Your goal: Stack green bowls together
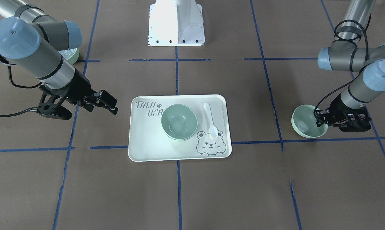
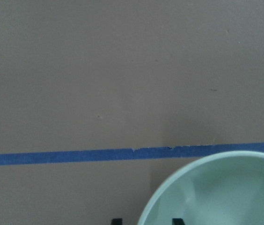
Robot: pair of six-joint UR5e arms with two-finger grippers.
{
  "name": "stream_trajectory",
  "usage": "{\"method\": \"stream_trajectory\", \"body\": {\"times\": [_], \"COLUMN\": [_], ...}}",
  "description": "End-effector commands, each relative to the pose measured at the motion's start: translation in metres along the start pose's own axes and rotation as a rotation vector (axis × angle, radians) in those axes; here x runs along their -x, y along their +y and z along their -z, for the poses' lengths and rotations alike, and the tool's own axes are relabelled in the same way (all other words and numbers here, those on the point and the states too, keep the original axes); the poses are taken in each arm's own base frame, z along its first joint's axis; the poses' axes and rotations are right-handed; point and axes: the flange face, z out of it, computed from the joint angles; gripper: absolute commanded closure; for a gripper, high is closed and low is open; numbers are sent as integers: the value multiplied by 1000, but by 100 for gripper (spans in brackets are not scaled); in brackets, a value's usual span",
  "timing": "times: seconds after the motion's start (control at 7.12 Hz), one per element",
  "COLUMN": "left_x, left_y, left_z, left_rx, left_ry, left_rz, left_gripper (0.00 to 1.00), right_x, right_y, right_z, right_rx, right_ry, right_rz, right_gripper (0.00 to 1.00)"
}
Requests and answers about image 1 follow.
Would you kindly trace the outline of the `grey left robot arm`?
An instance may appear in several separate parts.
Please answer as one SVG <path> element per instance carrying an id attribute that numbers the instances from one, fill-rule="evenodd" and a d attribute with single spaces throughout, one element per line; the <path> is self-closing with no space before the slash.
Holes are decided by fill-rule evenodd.
<path id="1" fill-rule="evenodd" d="M 385 92 L 385 43 L 369 48 L 366 35 L 374 4 L 374 0 L 350 1 L 334 28 L 331 46 L 318 55 L 321 69 L 358 72 L 358 76 L 343 86 L 327 109 L 313 111 L 317 127 L 328 125 L 343 132 L 371 129 L 366 105 Z"/>

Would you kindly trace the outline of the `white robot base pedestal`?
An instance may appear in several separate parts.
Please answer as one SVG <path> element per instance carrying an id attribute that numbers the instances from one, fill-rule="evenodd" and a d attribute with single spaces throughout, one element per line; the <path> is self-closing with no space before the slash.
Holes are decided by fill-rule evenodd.
<path id="1" fill-rule="evenodd" d="M 149 8 L 148 46 L 203 46 L 203 9 L 195 0 L 156 0 Z"/>

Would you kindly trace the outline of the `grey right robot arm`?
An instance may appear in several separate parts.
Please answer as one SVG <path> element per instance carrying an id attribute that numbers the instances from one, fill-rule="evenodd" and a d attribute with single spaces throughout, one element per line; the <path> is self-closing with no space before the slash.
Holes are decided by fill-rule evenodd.
<path id="1" fill-rule="evenodd" d="M 39 105 L 26 109 L 52 118 L 68 120 L 72 113 L 64 101 L 91 112 L 102 107 L 117 114 L 117 99 L 106 90 L 96 92 L 90 81 L 60 51 L 79 48 L 82 33 L 73 21 L 60 21 L 23 0 L 0 0 L 0 61 L 28 71 L 43 92 Z"/>

